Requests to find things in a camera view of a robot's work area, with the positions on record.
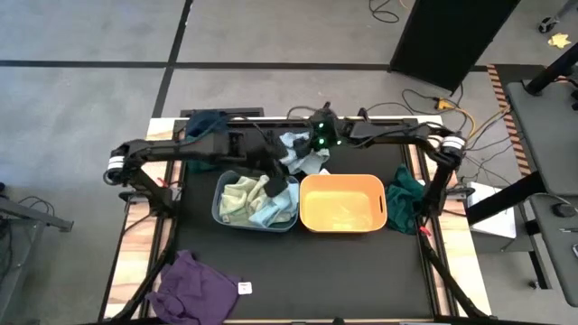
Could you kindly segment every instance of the orange plastic tub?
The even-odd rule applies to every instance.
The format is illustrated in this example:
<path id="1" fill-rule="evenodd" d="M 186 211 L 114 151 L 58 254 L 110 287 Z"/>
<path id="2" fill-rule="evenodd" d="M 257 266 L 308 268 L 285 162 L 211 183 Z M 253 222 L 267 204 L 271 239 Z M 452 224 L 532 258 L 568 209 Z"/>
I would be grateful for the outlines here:
<path id="1" fill-rule="evenodd" d="M 373 175 L 309 175 L 299 196 L 299 218 L 311 231 L 369 232 L 387 221 L 386 193 Z"/>

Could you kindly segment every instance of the purple cloth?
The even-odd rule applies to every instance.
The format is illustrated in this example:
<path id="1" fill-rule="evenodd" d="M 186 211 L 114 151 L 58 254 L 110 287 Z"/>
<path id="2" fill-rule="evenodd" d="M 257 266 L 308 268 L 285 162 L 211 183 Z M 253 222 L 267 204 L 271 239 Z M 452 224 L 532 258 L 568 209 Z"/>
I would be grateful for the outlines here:
<path id="1" fill-rule="evenodd" d="M 161 320 L 181 325 L 222 324 L 237 301 L 240 281 L 195 261 L 189 251 L 164 266 L 161 280 L 146 299 Z"/>

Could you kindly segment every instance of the gray plastic bin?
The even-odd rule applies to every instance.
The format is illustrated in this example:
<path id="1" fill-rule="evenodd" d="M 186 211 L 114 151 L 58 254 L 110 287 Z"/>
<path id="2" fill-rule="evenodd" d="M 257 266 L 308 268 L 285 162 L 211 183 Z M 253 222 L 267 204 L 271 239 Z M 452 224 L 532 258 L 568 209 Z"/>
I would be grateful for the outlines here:
<path id="1" fill-rule="evenodd" d="M 220 195 L 225 190 L 225 185 L 235 184 L 236 182 L 238 182 L 239 178 L 241 178 L 241 175 L 239 175 L 238 173 L 233 172 L 233 171 L 226 171 L 222 175 L 220 175 L 219 182 L 217 183 L 217 188 L 215 189 L 215 196 L 213 197 L 213 207 L 211 210 L 213 218 L 215 219 L 215 221 L 219 222 L 223 226 L 227 226 L 227 227 L 231 227 L 231 228 L 247 229 L 247 230 L 285 232 L 285 231 L 288 231 L 289 229 L 291 229 L 291 227 L 295 224 L 295 222 L 297 222 L 297 214 L 298 214 L 299 209 L 297 209 L 297 212 L 295 212 L 295 214 L 293 216 L 291 216 L 291 219 L 289 221 L 274 223 L 273 225 L 266 227 L 266 228 L 258 227 L 258 226 L 254 226 L 254 227 L 234 226 L 234 225 L 230 225 L 228 223 L 223 222 L 223 220 L 221 219 L 221 217 L 219 215 Z M 289 176 L 287 178 L 287 181 L 289 181 L 290 183 L 299 183 L 299 181 L 297 179 L 295 179 L 295 177 L 293 177 L 293 176 Z"/>

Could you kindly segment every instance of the white sticker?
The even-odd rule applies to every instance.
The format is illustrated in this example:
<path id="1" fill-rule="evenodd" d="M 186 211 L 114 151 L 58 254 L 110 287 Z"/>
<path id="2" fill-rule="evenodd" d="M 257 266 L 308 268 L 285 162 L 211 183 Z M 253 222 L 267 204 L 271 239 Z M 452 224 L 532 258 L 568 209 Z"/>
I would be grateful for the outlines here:
<path id="1" fill-rule="evenodd" d="M 238 283 L 238 294 L 253 293 L 253 285 L 251 283 Z"/>

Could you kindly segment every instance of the dark green cloth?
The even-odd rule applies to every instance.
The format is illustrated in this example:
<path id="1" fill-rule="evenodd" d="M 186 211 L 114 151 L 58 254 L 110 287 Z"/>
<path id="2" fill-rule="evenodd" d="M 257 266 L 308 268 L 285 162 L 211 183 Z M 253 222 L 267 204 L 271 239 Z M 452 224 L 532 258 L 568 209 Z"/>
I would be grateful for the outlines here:
<path id="1" fill-rule="evenodd" d="M 396 177 L 386 190 L 387 223 L 390 229 L 415 235 L 415 216 L 424 198 L 424 186 L 414 179 L 405 165 L 397 167 Z"/>

